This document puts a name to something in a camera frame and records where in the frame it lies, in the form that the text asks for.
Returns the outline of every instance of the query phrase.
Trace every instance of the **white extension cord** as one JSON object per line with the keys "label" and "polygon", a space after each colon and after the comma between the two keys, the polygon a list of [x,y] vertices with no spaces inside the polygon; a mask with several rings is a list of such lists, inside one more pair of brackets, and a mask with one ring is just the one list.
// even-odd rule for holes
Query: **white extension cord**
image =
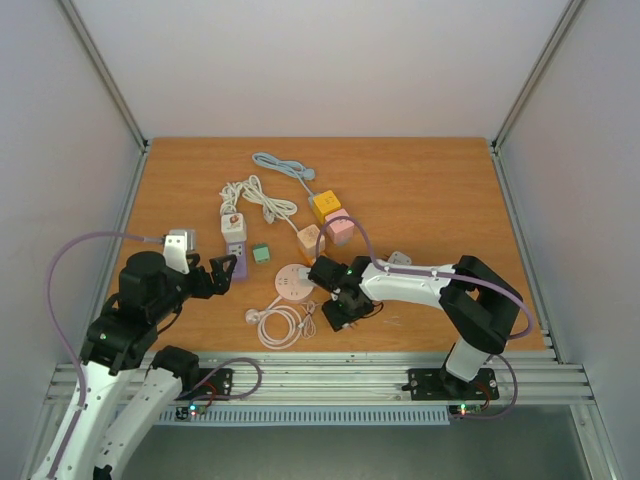
{"label": "white extension cord", "polygon": [[296,204],[289,200],[271,198],[266,195],[262,191],[262,184],[257,175],[251,175],[248,180],[243,182],[227,183],[220,192],[222,197],[220,215],[236,213],[236,204],[240,195],[251,203],[262,205],[262,216],[267,223],[271,224],[276,219],[285,220],[296,232],[298,231],[298,228],[289,219],[298,211]]}
{"label": "white extension cord", "polygon": [[[267,348],[271,350],[284,350],[296,343],[300,337],[309,339],[316,334],[316,324],[313,321],[313,312],[315,312],[318,304],[313,301],[301,303],[304,309],[304,318],[300,313],[289,305],[277,305],[282,300],[278,296],[271,305],[262,311],[252,308],[247,310],[245,320],[249,325],[258,326],[258,339]],[[287,321],[289,332],[283,338],[273,338],[267,333],[267,319],[271,315],[282,315]]]}

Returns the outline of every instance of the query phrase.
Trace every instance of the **round power strip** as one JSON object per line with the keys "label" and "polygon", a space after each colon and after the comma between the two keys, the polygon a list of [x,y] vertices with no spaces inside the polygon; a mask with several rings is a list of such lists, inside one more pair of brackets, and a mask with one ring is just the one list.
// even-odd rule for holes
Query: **round power strip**
{"label": "round power strip", "polygon": [[276,274],[276,291],[283,300],[291,303],[306,302],[313,292],[313,284],[304,282],[298,275],[298,270],[307,268],[298,263],[286,265]]}

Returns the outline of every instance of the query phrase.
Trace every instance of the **metal grate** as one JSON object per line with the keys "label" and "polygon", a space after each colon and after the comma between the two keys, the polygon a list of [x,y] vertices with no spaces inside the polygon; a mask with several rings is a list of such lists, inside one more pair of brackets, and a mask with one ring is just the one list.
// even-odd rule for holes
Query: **metal grate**
{"label": "metal grate", "polygon": [[187,421],[175,418],[175,408],[160,415],[157,425],[263,427],[287,425],[448,425],[446,407],[314,407],[216,405]]}

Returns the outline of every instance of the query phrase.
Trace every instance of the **small green box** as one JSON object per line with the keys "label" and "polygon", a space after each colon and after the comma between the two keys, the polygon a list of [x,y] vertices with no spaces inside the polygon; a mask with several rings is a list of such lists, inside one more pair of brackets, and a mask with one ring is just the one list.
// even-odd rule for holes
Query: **small green box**
{"label": "small green box", "polygon": [[256,263],[267,263],[271,260],[269,255],[269,247],[266,243],[259,243],[253,246],[253,259]]}

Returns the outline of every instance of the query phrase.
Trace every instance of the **wooden tabletop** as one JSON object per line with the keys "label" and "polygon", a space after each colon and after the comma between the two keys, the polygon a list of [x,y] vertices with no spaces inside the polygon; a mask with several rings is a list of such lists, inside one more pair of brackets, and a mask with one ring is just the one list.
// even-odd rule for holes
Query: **wooden tabletop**
{"label": "wooden tabletop", "polygon": [[[516,243],[484,139],[459,138],[159,138],[142,177],[128,231],[161,236],[173,228],[197,230],[197,252],[206,261],[225,254],[220,233],[220,190],[227,182],[260,177],[269,196],[294,201],[298,228],[314,223],[307,194],[297,180],[257,167],[255,152],[296,159],[316,170],[311,188],[333,190],[348,212],[367,229],[378,256],[394,250],[414,265],[455,263],[461,255],[479,257],[513,285],[531,305]],[[257,265],[249,257],[249,278],[234,283],[225,296],[188,300],[178,322],[154,349],[171,344],[193,351],[266,351],[256,327],[245,322],[249,308],[263,309],[277,296],[276,272],[302,263],[296,235],[284,221],[268,225],[261,207],[240,200],[248,223],[249,249],[267,243],[271,261]],[[346,246],[330,242],[327,254],[343,263],[366,254],[356,234]],[[131,254],[147,245],[124,243],[117,272]],[[313,298],[328,294],[316,289]],[[457,332],[440,310],[387,302],[377,316],[334,333],[320,309],[317,334],[300,339],[288,351],[448,351]],[[520,315],[515,330],[526,325]],[[282,335],[279,316],[268,331]],[[510,342],[511,350],[543,349],[538,326],[528,337]]]}

